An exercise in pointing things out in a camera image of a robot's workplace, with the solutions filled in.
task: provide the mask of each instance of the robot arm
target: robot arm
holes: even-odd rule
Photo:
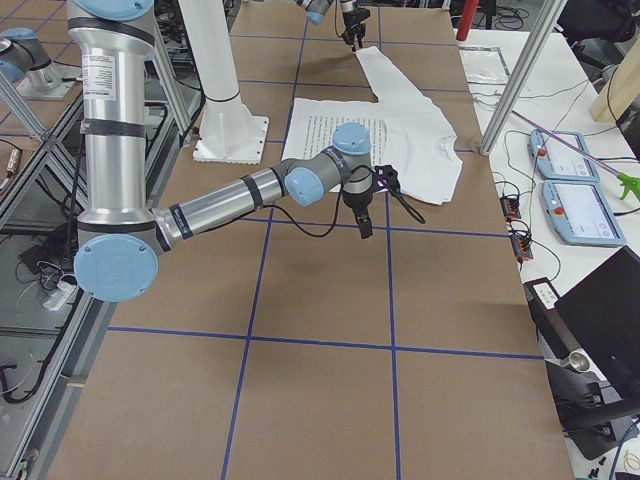
[[[366,8],[358,7],[356,0],[339,0],[339,2],[345,26],[341,37],[355,52],[356,42],[358,47],[362,48],[362,39],[366,31],[366,24],[363,22],[371,13]],[[296,4],[305,9],[310,23],[319,25],[331,8],[333,0],[296,0]]]
[[[369,132],[360,124],[346,123],[334,132],[333,145],[310,160],[286,159],[200,198],[157,210],[154,213],[162,249],[168,251],[181,240],[260,210],[287,195],[305,207],[336,185],[342,185],[344,195],[368,197],[374,185],[370,149]]]
[[[78,284],[93,297],[120,302],[153,283],[157,256],[181,240],[224,225],[285,195],[302,205],[336,185],[371,235],[367,205],[380,189],[369,134],[338,128],[333,145],[310,160],[287,159],[203,197],[168,209],[146,208],[144,61],[153,52],[153,0],[69,0],[69,35],[82,50],[88,205],[78,217]]]
[[[12,83],[27,75],[33,87],[40,91],[62,83],[56,66],[36,34],[28,28],[10,28],[0,33],[0,71]]]

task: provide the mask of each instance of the light blue joint cap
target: light blue joint cap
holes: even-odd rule
[[[137,20],[151,8],[153,0],[75,0],[76,3],[98,18],[114,22]]]
[[[10,83],[19,82],[24,78],[26,72],[23,72],[13,63],[3,62],[0,60],[0,72],[9,80]]]
[[[287,192],[297,203],[303,207],[317,202],[324,196],[322,180],[314,172],[305,167],[294,168],[284,178]]]
[[[324,20],[324,15],[318,12],[307,12],[307,22],[320,25]]]
[[[146,242],[106,234],[85,243],[73,262],[78,285],[98,300],[125,302],[142,295],[158,274],[158,259]]]
[[[37,40],[38,37],[33,30],[27,27],[9,28],[0,33],[0,37],[7,37],[9,40]]]
[[[333,146],[347,155],[365,155],[371,151],[369,130],[356,122],[343,123],[333,132]]]

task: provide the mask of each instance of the white label sticker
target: white label sticker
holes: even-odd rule
[[[538,297],[540,297],[540,300],[542,300],[544,306],[547,307],[547,310],[556,308],[558,297],[553,293],[548,283],[537,283],[533,286],[533,289],[538,294]]]
[[[116,99],[116,57],[82,56],[82,94],[86,100]]]

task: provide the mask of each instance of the white table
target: white table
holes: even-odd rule
[[[472,30],[469,32],[467,40],[460,42],[460,45],[499,47],[507,67],[513,71],[526,39],[527,33],[525,32]],[[587,76],[564,38],[560,34],[552,34],[520,95],[521,97],[548,95],[573,87],[586,80]],[[501,92],[504,87],[469,84],[469,88],[472,94],[491,94],[496,91]],[[549,98],[521,98],[516,103],[515,110],[549,130],[578,131],[588,135],[585,137],[587,146],[595,157],[633,157],[633,152],[618,129],[612,129],[599,135],[590,135],[613,126],[612,124],[594,122],[591,119],[589,107],[596,96],[597,93],[591,82],[585,82],[576,88]],[[495,103],[499,99],[497,96],[478,98],[487,103]],[[484,131],[494,109],[476,102],[475,110],[480,127]],[[527,150],[528,138],[518,133],[507,133],[505,141],[505,132],[509,130],[529,133],[532,127],[513,115],[510,116],[499,141],[490,154],[491,167],[494,172],[504,175],[508,181],[513,182],[521,191],[525,192],[531,189],[531,181],[509,167],[507,150],[511,165],[531,174],[533,162]],[[637,162],[613,163],[612,165],[630,175],[640,176],[640,164]],[[633,194],[629,194],[625,201],[619,199],[622,188],[619,185],[620,182],[613,175],[602,169],[599,170],[599,173],[600,186],[614,212],[632,210],[638,206],[638,199]],[[499,174],[496,174],[495,178],[496,181],[502,179]],[[525,195],[522,198],[520,210],[525,222],[531,226],[534,240],[546,245],[560,257],[562,267],[557,279],[553,281],[553,285],[563,295],[613,255],[617,249],[576,247],[564,244],[554,232],[545,212],[540,192],[542,179],[537,173],[534,178],[537,186],[533,195]],[[498,192],[502,192],[502,185],[497,187]],[[507,187],[506,191],[512,193],[514,189]],[[634,251],[640,252],[640,212],[617,217],[617,219],[627,239],[627,244]],[[557,261],[553,256],[537,245],[533,245],[532,251],[534,259],[524,263],[521,271],[522,281],[526,282],[545,276],[553,277],[557,271]],[[597,460],[586,460],[570,440],[567,441],[567,448],[576,477],[586,477],[592,468],[599,467],[599,478],[607,478],[614,456],[613,451],[606,454],[607,461],[600,466],[597,464]],[[640,454],[640,440],[634,439],[627,442],[625,448],[636,455]]]

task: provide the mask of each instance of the brown cardboard surface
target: brown cardboard surface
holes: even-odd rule
[[[160,257],[147,294],[120,305],[112,325],[244,335],[267,226],[237,222]]]
[[[300,40],[231,37],[238,80],[293,83],[298,70]]]
[[[243,342],[112,332],[49,480],[216,478]]]
[[[442,205],[430,205],[407,196],[409,203],[427,220],[425,225],[420,225],[391,199],[392,226],[506,234],[489,159],[473,153],[458,153],[458,157],[462,160],[462,172],[453,200]]]
[[[378,10],[383,42],[457,44],[449,12],[441,9],[410,8],[406,13],[398,14],[396,10]]]
[[[466,148],[478,127],[450,21],[415,10],[372,8],[383,41],[409,42],[383,52]],[[232,38],[243,100],[272,117],[262,164],[194,162],[194,142],[163,206],[278,161],[294,92],[375,101],[348,47],[297,36],[303,15],[243,4]],[[112,325],[180,332],[108,334],[49,478],[572,478],[488,163],[460,156],[454,202],[425,209],[446,234],[387,229],[383,194],[366,241],[344,207],[322,240],[265,210],[162,257]],[[282,205],[326,224],[334,200]]]
[[[320,25],[313,25],[311,23],[307,24],[305,38],[307,40],[332,40],[336,43],[334,45],[327,44],[326,45],[327,49],[347,48],[348,50],[349,47],[346,46],[346,44],[344,43],[344,40],[342,40],[341,37],[338,37],[338,35],[336,35],[336,29],[338,30],[338,33],[342,35],[342,32],[344,32],[345,30],[345,25],[344,25],[344,21],[342,20],[342,11],[340,10],[339,6],[338,6],[338,12],[337,12],[338,17],[336,22],[336,12],[334,10],[335,6],[338,6],[338,5],[335,4],[334,7],[332,7],[327,12],[324,21]],[[374,8],[369,9],[369,11],[371,12],[371,16],[365,21],[366,26],[365,26],[364,40],[367,42],[377,43],[380,40],[380,30],[378,28],[379,15],[377,10]]]
[[[384,232],[361,241],[340,228],[320,240],[273,225],[253,332],[388,345],[388,284]]]
[[[304,36],[305,18],[300,9],[291,8],[290,4],[245,2],[242,13],[233,23],[232,37],[261,36],[302,38]],[[265,22],[266,17],[277,17],[277,22]]]
[[[542,363],[399,352],[403,480],[573,479]]]
[[[29,0],[28,2],[24,2],[11,16],[14,18],[41,18],[45,20],[60,9],[66,10],[62,2],[59,1]]]
[[[252,344],[227,478],[395,478],[391,392],[388,352]]]
[[[398,345],[539,355],[506,238],[392,232]]]
[[[338,42],[326,40],[304,42],[298,83],[354,87],[369,85],[360,62],[351,49]]]
[[[0,17],[13,14],[23,3],[23,0],[3,0],[0,2]]]

